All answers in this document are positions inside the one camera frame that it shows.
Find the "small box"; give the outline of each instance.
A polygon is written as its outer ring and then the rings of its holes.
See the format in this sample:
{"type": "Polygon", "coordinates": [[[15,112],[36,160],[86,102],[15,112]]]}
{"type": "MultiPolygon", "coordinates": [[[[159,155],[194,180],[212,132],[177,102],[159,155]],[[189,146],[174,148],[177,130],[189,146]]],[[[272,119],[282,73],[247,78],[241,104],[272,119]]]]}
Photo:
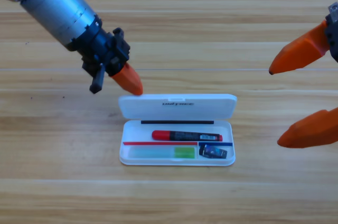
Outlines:
{"type": "Polygon", "coordinates": [[[229,94],[122,96],[121,112],[131,120],[124,125],[120,161],[126,165],[231,165],[236,155],[231,125],[226,119],[231,118],[236,103],[236,96],[229,94]],[[220,134],[223,140],[156,141],[152,138],[154,130],[220,134]],[[202,155],[204,150],[215,147],[223,150],[226,158],[202,155]]]}

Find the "pencil case lid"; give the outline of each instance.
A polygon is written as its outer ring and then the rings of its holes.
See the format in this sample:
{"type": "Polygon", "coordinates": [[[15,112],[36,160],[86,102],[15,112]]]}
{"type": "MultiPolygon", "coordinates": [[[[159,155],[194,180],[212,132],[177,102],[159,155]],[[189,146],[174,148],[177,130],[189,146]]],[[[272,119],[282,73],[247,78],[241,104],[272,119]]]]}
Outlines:
{"type": "Polygon", "coordinates": [[[226,120],[237,104],[230,94],[146,94],[121,96],[119,106],[127,119],[226,120]]]}

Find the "table surface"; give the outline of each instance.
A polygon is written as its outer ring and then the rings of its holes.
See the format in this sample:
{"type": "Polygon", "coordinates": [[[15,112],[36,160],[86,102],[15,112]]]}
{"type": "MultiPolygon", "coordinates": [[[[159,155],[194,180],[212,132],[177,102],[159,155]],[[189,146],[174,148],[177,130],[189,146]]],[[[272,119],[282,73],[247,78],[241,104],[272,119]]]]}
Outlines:
{"type": "Polygon", "coordinates": [[[338,144],[276,144],[295,121],[338,106],[330,54],[303,70],[267,69],[336,0],[87,0],[125,30],[145,93],[228,93],[230,167],[119,161],[126,122],[105,80],[19,4],[0,0],[0,223],[337,223],[338,144]]]}

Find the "red stick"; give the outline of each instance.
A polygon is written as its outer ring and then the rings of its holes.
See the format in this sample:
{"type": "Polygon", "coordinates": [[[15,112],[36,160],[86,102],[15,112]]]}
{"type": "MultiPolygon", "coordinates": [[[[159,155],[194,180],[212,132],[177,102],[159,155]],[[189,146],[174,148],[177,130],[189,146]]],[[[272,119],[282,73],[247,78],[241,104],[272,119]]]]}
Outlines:
{"type": "Polygon", "coordinates": [[[126,146],[151,146],[151,145],[160,145],[160,146],[168,146],[168,145],[183,145],[183,146],[197,146],[198,142],[143,142],[143,141],[135,141],[135,142],[123,142],[126,146]]]}

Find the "silver robot arm segment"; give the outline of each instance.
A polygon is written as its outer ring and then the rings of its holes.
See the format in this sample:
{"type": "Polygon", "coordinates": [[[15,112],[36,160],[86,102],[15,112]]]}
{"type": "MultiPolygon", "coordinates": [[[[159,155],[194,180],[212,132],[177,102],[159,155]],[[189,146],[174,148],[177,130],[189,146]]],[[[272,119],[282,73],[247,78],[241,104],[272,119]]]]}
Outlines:
{"type": "Polygon", "coordinates": [[[82,68],[93,77],[91,92],[95,94],[102,89],[106,72],[125,90],[136,95],[142,93],[137,73],[129,65],[125,67],[130,46],[124,40],[123,30],[115,29],[114,35],[105,32],[102,20],[85,0],[9,1],[20,2],[64,47],[82,55],[82,68]]]}

